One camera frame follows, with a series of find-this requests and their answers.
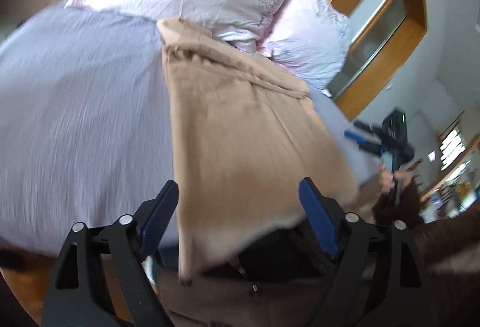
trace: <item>bed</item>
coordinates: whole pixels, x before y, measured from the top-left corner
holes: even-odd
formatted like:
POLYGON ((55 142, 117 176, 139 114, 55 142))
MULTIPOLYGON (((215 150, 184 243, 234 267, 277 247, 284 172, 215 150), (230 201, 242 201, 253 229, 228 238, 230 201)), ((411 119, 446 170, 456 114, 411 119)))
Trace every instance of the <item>bed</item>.
MULTIPOLYGON (((8 159, 0 165, 0 237, 43 255, 58 253, 72 223, 112 223, 173 178, 163 41, 155 20, 93 10, 82 1, 44 9, 0 47, 0 155, 8 159)), ((259 0, 263 8, 265 1, 271 9, 282 3, 259 0)), ((250 40, 273 19, 265 10, 246 15, 260 18, 250 40)), ((229 20, 219 36, 242 25, 229 20)), ((238 40, 245 45, 245 38, 238 40)), ((375 162, 344 139, 350 124, 335 104, 317 88, 310 97, 356 179, 365 182, 375 162)), ((161 246, 177 242, 174 216, 161 246)))

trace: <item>shelf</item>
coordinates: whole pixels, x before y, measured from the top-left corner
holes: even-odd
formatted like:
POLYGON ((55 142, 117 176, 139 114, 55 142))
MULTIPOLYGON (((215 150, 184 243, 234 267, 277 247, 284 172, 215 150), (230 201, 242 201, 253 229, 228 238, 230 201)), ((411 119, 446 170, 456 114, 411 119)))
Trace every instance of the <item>shelf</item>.
POLYGON ((480 150, 480 135, 476 134, 473 139, 469 143, 469 148, 468 150, 465 150, 462 152, 455 160, 454 162, 446 168, 444 171, 440 172, 440 177, 438 181, 435 181, 433 184, 431 184, 427 188, 427 192, 420 198, 420 201, 424 202, 428 200, 428 198, 432 195, 434 191, 440 188, 440 186, 445 183, 448 177, 451 176, 451 174, 458 169, 458 167, 464 162, 466 158, 472 153, 474 153, 476 150, 480 150))

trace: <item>person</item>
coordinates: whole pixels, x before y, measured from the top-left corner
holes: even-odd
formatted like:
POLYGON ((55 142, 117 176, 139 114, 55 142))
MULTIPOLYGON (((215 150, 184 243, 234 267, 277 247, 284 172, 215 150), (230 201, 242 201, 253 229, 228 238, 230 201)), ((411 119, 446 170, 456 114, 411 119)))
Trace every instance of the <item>person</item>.
POLYGON ((396 220, 402 220, 410 229, 425 224, 420 216, 420 196, 411 170, 411 168, 407 168, 392 174, 386 170, 385 164, 380 164, 379 183, 381 195, 372 208, 376 224, 389 226, 396 220), (397 206, 391 204, 388 198, 395 181, 401 182, 401 187, 403 188, 400 193, 400 204, 397 206))

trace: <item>wooden window frame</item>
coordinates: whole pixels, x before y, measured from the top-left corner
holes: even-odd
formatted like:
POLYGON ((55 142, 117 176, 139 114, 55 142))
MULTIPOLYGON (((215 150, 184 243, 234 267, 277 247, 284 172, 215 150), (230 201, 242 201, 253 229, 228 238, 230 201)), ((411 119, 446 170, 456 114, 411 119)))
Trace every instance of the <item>wooden window frame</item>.
MULTIPOLYGON (((393 0, 386 0, 368 25, 351 45, 355 50, 388 9, 393 0)), ((393 74, 407 61, 427 32, 425 0, 404 0, 407 15, 388 42, 363 72, 335 101, 349 120, 353 120, 373 100, 393 74)))

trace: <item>window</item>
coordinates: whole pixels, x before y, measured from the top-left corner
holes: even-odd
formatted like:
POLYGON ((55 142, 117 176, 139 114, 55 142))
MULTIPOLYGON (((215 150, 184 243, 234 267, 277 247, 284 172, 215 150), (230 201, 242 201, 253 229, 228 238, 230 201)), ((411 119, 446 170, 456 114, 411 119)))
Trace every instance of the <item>window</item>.
POLYGON ((349 54, 342 71, 328 85, 334 99, 337 99, 377 56, 406 17, 404 1, 393 0, 367 36, 349 54))
POLYGON ((465 149, 466 147, 459 130, 454 128, 443 140, 442 146, 440 147, 440 151, 442 152, 442 156, 440 157, 442 168, 440 170, 445 170, 450 166, 465 149))
POLYGON ((386 0, 351 45, 344 69, 328 86, 353 120, 409 58, 427 32, 425 0, 386 0))

